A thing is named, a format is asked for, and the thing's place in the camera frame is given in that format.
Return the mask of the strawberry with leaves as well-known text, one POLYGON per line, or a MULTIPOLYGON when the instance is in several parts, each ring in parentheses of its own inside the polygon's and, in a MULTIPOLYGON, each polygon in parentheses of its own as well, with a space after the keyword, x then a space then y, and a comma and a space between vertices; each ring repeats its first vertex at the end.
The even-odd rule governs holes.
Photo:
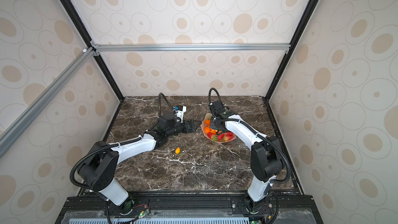
POLYGON ((212 141, 217 141, 218 139, 217 139, 217 135, 216 134, 213 134, 213 133, 211 133, 211 132, 209 132, 208 134, 207 134, 207 136, 208 136, 208 138, 210 139, 210 140, 212 140, 212 141))

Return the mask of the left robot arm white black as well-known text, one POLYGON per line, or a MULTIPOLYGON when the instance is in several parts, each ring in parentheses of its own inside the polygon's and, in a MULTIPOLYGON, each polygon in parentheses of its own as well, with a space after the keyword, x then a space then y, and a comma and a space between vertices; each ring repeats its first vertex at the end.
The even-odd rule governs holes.
POLYGON ((89 189, 127 212, 133 205, 129 193, 115 179, 117 166, 143 152, 156 150, 170 137, 181 133, 195 133, 199 120, 186 120, 186 107, 172 107, 164 94, 158 95, 158 120, 143 135, 120 143, 96 142, 87 155, 71 169, 69 179, 80 188, 89 189))

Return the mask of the strawberry red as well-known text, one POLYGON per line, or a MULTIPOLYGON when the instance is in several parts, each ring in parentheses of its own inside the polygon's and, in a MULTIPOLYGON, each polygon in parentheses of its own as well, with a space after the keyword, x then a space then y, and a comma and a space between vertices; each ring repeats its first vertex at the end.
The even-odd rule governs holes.
POLYGON ((224 133, 219 134, 219 135, 217 136, 218 141, 223 140, 223 137, 224 137, 224 133))
POLYGON ((230 140, 234 139, 234 134, 232 132, 225 132, 223 136, 224 142, 229 142, 230 140))

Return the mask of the pink scalloped fruit bowl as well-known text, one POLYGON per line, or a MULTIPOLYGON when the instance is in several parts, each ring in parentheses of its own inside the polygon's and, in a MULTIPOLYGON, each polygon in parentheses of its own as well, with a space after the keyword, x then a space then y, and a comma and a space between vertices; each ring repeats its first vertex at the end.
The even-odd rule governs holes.
POLYGON ((211 122, 212 114, 207 113, 201 124, 204 136, 217 143, 226 143, 236 139, 236 135, 230 131, 217 130, 211 122))

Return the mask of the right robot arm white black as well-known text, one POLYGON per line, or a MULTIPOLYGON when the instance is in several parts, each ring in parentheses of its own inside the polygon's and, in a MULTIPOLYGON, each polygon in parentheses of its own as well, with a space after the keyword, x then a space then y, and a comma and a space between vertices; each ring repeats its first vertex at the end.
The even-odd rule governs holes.
POLYGON ((258 212, 275 183, 288 183, 292 168, 275 136, 267 136, 242 119, 222 101, 217 89, 208 93, 210 127, 220 134, 234 134, 250 149, 250 168, 254 175, 245 204, 249 212, 258 212))

